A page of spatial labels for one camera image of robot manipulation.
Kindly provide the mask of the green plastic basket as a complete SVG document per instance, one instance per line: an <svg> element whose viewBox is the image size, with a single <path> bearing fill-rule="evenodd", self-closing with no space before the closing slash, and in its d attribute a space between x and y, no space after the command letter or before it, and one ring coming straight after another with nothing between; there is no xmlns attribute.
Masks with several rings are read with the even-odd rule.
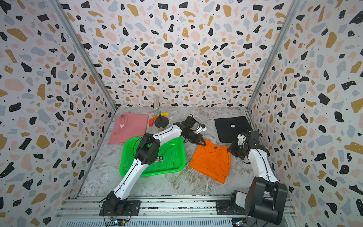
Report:
<svg viewBox="0 0 363 227"><path fill-rule="evenodd" d="M123 147L122 159L120 163L120 175L125 177L131 167L134 157L133 151L136 151L140 144L141 137L135 137L128 140ZM175 138L162 145L158 156L163 156L162 162L154 162L141 174L141 177L163 175L179 172L186 165L186 155L184 149L183 137Z"/></svg>

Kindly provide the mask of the orange t-shirt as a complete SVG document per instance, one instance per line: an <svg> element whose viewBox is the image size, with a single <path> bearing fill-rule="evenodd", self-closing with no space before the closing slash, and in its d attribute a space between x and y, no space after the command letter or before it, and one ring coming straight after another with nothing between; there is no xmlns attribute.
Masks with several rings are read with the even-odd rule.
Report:
<svg viewBox="0 0 363 227"><path fill-rule="evenodd" d="M227 146L217 146L205 140L206 146L199 145L189 163L189 167L224 184L231 167L231 154Z"/></svg>

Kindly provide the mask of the pink t-shirt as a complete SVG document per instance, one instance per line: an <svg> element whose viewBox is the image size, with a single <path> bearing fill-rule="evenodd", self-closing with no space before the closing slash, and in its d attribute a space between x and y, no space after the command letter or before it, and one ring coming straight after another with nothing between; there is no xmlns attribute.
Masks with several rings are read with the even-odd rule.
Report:
<svg viewBox="0 0 363 227"><path fill-rule="evenodd" d="M143 136L148 120L147 114L124 113L117 117L109 144L125 144L129 139Z"/></svg>

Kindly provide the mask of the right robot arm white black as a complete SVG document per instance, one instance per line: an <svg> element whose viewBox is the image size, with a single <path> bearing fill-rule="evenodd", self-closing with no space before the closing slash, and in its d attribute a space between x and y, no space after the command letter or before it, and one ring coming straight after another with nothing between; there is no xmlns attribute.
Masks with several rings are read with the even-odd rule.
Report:
<svg viewBox="0 0 363 227"><path fill-rule="evenodd" d="M247 193L237 190L231 193L230 211L244 213L267 224L279 225L283 218L288 190L274 175L265 147L256 139L240 134L238 141L233 142L227 150L241 160L248 158L254 174Z"/></svg>

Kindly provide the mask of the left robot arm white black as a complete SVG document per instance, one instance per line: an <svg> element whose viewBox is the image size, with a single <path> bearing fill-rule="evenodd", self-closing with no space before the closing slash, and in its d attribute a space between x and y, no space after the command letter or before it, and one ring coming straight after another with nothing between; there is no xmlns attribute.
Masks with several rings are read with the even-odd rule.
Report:
<svg viewBox="0 0 363 227"><path fill-rule="evenodd" d="M201 132L205 131L206 127L204 124L200 124L199 127L194 130L194 124L193 121L189 122L185 120L183 122L176 122L172 127L157 134L145 133L141 138L141 142L136 151L131 152L135 157L125 177L114 190L109 192L103 199L103 204L100 207L101 213L109 215L119 215L123 213L131 189L146 168L156 161L159 149L165 143L182 136L192 144L205 146L206 142L204 141Z"/></svg>

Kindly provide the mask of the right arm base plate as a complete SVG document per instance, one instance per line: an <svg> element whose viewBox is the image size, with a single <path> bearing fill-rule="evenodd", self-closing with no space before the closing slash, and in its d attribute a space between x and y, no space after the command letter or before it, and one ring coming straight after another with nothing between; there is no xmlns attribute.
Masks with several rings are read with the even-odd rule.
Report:
<svg viewBox="0 0 363 227"><path fill-rule="evenodd" d="M253 212L246 207L237 204L239 201L216 200L217 215L247 215L252 216Z"/></svg>

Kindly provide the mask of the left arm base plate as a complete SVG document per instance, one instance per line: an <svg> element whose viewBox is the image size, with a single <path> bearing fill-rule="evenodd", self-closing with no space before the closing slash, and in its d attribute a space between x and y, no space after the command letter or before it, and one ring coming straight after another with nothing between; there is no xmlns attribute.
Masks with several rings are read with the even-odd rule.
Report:
<svg viewBox="0 0 363 227"><path fill-rule="evenodd" d="M141 201L104 201L99 216L138 216Z"/></svg>

